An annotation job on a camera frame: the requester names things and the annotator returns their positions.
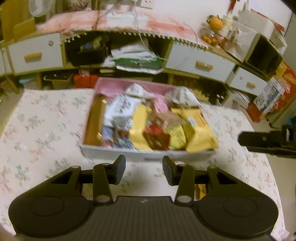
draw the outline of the wooden leg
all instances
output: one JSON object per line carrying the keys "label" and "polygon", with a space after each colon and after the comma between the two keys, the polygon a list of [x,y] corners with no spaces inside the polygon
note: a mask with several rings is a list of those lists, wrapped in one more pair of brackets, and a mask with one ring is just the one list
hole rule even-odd
{"label": "wooden leg", "polygon": [[43,86],[42,86],[42,77],[41,77],[41,73],[38,72],[36,73],[36,83],[37,83],[37,87],[39,90],[42,90],[43,89]]}
{"label": "wooden leg", "polygon": [[10,76],[6,76],[6,80],[7,82],[9,83],[10,87],[13,89],[13,91],[16,93],[16,94],[19,94],[20,91],[19,89],[16,87],[15,83],[13,82],[13,80],[10,78]]}
{"label": "wooden leg", "polygon": [[174,75],[168,74],[168,84],[172,85],[174,83]]}

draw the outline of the wall outlet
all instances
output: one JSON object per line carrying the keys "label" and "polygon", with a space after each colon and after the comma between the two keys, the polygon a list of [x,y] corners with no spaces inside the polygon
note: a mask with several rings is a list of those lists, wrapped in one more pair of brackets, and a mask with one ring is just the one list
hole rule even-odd
{"label": "wall outlet", "polygon": [[153,9],[156,0],[141,0],[140,7]]}

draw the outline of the ribbed gray panel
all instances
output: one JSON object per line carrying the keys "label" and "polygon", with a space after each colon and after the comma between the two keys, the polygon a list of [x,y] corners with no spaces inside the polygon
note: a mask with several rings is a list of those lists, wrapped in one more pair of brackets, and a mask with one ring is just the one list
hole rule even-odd
{"label": "ribbed gray panel", "polygon": [[[174,205],[169,197],[119,197],[115,204],[97,207],[75,231],[58,238],[24,241],[226,241],[204,227],[194,212]],[[273,241],[269,236],[253,241]]]}

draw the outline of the drawer knob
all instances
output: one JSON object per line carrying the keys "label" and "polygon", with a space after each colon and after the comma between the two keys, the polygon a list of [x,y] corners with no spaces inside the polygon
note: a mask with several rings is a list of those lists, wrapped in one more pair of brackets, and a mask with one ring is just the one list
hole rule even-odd
{"label": "drawer knob", "polygon": [[199,61],[196,61],[196,66],[200,67],[200,68],[203,68],[203,69],[207,69],[207,70],[212,70],[213,69],[212,65],[206,64],[206,63],[203,63],[203,62],[199,62]]}
{"label": "drawer knob", "polygon": [[41,60],[42,52],[30,53],[24,56],[26,62],[34,62]]}
{"label": "drawer knob", "polygon": [[247,85],[250,87],[250,88],[256,88],[256,85],[251,83],[251,82],[248,82]]}

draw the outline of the table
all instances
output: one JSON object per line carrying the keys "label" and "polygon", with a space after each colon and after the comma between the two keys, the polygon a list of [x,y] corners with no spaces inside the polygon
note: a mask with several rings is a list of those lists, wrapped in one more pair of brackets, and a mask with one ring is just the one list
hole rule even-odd
{"label": "table", "polygon": [[[102,163],[84,158],[79,148],[93,93],[92,89],[24,91],[0,138],[0,223],[11,233],[14,230],[7,211],[14,198],[72,165],[92,169]],[[241,131],[253,130],[250,123],[240,111],[207,104],[201,108],[220,148],[209,158],[189,164],[204,170],[215,165],[271,197],[279,208],[272,235],[281,240],[287,232],[267,157],[250,153],[237,142]],[[118,195],[174,198],[177,190],[167,184],[160,161],[127,160],[120,184],[110,187],[114,198]]]}

